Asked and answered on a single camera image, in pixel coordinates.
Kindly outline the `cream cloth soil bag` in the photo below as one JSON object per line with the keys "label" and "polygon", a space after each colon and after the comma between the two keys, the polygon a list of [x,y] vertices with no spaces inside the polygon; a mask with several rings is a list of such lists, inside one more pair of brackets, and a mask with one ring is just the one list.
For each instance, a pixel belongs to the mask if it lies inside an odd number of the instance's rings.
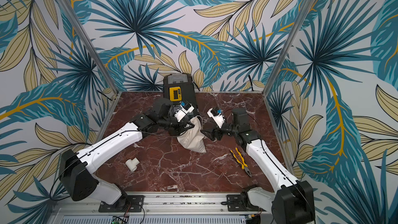
{"label": "cream cloth soil bag", "polygon": [[195,116],[190,121],[194,124],[194,128],[189,129],[187,132],[177,138],[179,144],[185,149],[198,153],[206,153],[206,148],[203,139],[205,135],[201,132],[202,117]]}

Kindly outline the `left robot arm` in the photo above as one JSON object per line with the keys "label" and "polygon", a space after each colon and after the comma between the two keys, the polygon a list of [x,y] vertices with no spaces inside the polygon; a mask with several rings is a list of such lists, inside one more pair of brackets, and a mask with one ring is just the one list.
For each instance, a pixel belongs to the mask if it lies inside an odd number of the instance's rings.
{"label": "left robot arm", "polygon": [[152,108],[134,116],[121,129],[101,141],[78,152],[71,149],[61,155],[59,180],[73,201],[86,198],[122,207],[127,195],[116,184],[95,176],[95,172],[110,158],[142,139],[156,135],[159,129],[178,137],[194,128],[191,118],[197,106],[187,101],[175,105],[171,100],[158,98]]}

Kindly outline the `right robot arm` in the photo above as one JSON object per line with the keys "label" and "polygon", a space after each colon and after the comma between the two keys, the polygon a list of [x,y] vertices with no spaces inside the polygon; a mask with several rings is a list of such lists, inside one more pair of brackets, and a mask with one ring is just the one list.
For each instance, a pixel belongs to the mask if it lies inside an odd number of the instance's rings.
{"label": "right robot arm", "polygon": [[243,108],[232,111],[233,121],[227,122],[223,111],[211,108],[207,115],[215,122],[210,130],[201,132],[210,140],[221,140],[228,135],[235,138],[270,182],[273,191],[253,185],[245,188],[228,206],[240,206],[247,211],[263,210],[272,214],[277,224],[316,223],[314,190],[307,181],[299,181],[275,157],[261,135],[250,126],[249,115]]}

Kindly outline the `black yellow toolbox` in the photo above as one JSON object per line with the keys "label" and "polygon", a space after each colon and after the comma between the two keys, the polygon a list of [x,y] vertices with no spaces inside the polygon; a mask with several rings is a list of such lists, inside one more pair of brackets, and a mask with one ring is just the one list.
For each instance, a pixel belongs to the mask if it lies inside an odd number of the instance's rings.
{"label": "black yellow toolbox", "polygon": [[195,97],[195,86],[192,76],[186,73],[166,75],[163,79],[164,98],[169,99],[174,105],[188,102],[195,108],[198,107]]}

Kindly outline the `yellow black pliers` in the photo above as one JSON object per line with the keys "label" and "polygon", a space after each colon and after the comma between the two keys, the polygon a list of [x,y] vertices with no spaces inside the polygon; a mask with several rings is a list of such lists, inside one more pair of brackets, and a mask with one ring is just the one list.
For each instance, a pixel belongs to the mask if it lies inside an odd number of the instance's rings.
{"label": "yellow black pliers", "polygon": [[248,165],[246,164],[241,152],[238,150],[238,148],[235,148],[235,151],[230,150],[230,153],[232,154],[232,156],[234,157],[235,161],[239,164],[239,166],[241,167],[241,169],[249,176],[252,177],[251,171],[248,167]]}

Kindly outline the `white pipe fitting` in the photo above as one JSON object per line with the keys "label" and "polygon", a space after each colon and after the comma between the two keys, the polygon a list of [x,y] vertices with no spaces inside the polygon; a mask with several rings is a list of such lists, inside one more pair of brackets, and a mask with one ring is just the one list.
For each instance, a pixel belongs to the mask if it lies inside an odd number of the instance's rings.
{"label": "white pipe fitting", "polygon": [[125,165],[128,167],[128,169],[131,172],[135,172],[137,170],[137,167],[139,164],[140,164],[140,161],[137,158],[129,159],[125,162]]}

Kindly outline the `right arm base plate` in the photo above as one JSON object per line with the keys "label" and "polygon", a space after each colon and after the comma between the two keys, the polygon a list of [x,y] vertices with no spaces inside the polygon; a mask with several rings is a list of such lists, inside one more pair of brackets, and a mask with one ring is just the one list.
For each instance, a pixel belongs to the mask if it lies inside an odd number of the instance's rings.
{"label": "right arm base plate", "polygon": [[232,194],[227,195],[227,199],[221,202],[227,206],[229,212],[262,212],[263,209],[252,205],[246,195]]}

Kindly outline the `aluminium front rail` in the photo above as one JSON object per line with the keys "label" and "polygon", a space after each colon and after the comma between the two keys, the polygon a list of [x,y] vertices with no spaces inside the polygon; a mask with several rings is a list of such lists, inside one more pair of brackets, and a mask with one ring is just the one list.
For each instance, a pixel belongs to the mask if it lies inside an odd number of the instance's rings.
{"label": "aluminium front rail", "polygon": [[238,204],[237,192],[131,192],[128,211],[112,212],[100,201],[57,203],[50,224],[274,224],[272,214]]}

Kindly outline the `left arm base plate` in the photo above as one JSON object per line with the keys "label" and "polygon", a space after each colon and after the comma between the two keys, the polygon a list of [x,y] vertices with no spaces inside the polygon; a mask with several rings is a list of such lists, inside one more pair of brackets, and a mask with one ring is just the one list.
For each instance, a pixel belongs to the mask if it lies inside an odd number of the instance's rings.
{"label": "left arm base plate", "polygon": [[127,195],[122,196],[116,203],[109,205],[101,202],[99,213],[140,213],[144,203],[145,196],[143,195]]}

